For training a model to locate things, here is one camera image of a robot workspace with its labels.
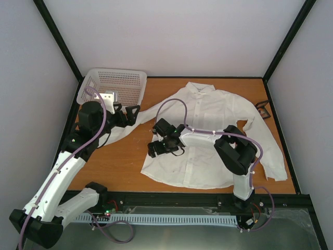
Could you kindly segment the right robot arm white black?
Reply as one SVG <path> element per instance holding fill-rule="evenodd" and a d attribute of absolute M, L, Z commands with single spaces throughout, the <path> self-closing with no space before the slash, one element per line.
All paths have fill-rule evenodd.
<path fill-rule="evenodd" d="M 184 152 L 185 147 L 213 148 L 224 166 L 233 174 L 232 204 L 246 209 L 254 197 L 253 168 L 263 156 L 258 142 L 245 136 L 236 126 L 229 125 L 222 131 L 198 130 L 187 124 L 175 127 L 161 118 L 153 126 L 153 134 L 161 137 L 148 144 L 148 155 L 155 158 L 162 154 Z"/>

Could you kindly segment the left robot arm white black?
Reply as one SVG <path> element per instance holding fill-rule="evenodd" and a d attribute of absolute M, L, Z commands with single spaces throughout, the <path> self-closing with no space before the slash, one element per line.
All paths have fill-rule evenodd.
<path fill-rule="evenodd" d="M 69 184 L 99 147 L 99 139 L 111 134 L 114 127 L 125 128 L 136 122 L 140 106 L 114 104 L 111 113 L 99 102 L 89 101 L 81 106 L 78 122 L 65 139 L 54 167 L 35 196 L 24 209 L 14 209 L 9 220 L 21 238 L 45 249 L 53 247 L 65 227 L 89 209 L 104 209 L 108 204 L 108 190 L 90 182 L 76 196 L 61 203 Z"/>

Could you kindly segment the white button-up shirt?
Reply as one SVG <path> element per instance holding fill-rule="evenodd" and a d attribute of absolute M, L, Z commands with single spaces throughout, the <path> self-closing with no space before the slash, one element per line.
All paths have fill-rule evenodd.
<path fill-rule="evenodd" d="M 225 167 L 214 143 L 229 125 L 244 121 L 249 140 L 259 146 L 265 176 L 275 181 L 287 180 L 284 156 L 270 129 L 247 99 L 213 85 L 189 82 L 174 95 L 151 108 L 141 111 L 137 125 L 154 118 L 163 118 L 178 126 L 187 124 L 181 136 L 185 151 L 180 156 L 171 153 L 145 158 L 142 174 L 171 186 L 191 189 L 217 189 L 233 185 L 233 174 Z"/>

